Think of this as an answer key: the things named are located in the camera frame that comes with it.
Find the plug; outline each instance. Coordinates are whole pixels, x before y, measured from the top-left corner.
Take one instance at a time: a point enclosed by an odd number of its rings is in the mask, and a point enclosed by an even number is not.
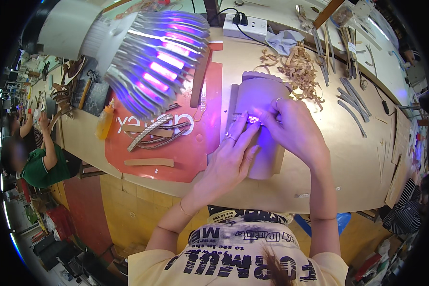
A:
[[[232,24],[234,25],[240,24],[240,13],[237,13],[235,17],[232,19]]]
[[[245,13],[240,13],[240,14],[241,14],[240,25],[241,26],[248,26],[248,19],[246,18]]]

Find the cardboard shavings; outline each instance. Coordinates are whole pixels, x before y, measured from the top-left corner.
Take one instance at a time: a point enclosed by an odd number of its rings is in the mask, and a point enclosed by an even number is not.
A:
[[[260,57],[261,62],[266,60],[272,60],[273,63],[269,66],[276,65],[275,60],[278,61],[278,56],[267,54],[267,49],[262,50],[263,56]],[[279,62],[282,66],[277,67],[278,71],[289,77],[289,83],[292,85],[292,89],[301,89],[302,93],[297,94],[292,91],[292,94],[298,99],[304,98],[313,99],[316,104],[322,110],[321,103],[324,102],[322,96],[318,96],[316,93],[315,82],[316,70],[313,66],[314,61],[310,58],[310,55],[306,52],[303,43],[298,42],[295,47],[290,51],[289,56],[279,58]]]

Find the ring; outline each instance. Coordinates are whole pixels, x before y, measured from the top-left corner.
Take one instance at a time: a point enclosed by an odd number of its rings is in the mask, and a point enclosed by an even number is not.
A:
[[[235,138],[232,136],[232,134],[230,134],[229,132],[226,132],[226,133],[225,133],[224,140],[226,140],[226,139],[232,139],[232,140],[234,140],[235,142],[237,142],[237,139],[235,139]]]

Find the green shirt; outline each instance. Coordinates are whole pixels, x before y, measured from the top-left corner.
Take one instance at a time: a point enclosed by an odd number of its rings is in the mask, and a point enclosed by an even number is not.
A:
[[[37,188],[47,188],[57,182],[70,178],[69,168],[63,156],[62,149],[54,143],[54,149],[57,156],[57,164],[50,170],[46,170],[43,157],[46,156],[46,149],[35,149],[30,152],[29,159],[24,166],[21,177]]]

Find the floor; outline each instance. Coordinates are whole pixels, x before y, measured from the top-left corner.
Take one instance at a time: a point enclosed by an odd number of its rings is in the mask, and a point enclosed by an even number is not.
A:
[[[162,215],[180,200],[110,175],[72,178],[53,188],[56,200],[70,210],[77,236],[97,254],[111,242],[121,248],[130,243],[146,245]],[[208,216],[204,208],[189,222],[178,239],[179,252],[186,246],[189,233],[206,224]],[[311,238],[294,221],[290,229],[303,253],[309,255]],[[342,258],[349,265],[361,249],[370,248],[373,252],[390,235],[381,222],[373,223],[352,213],[340,236]]]

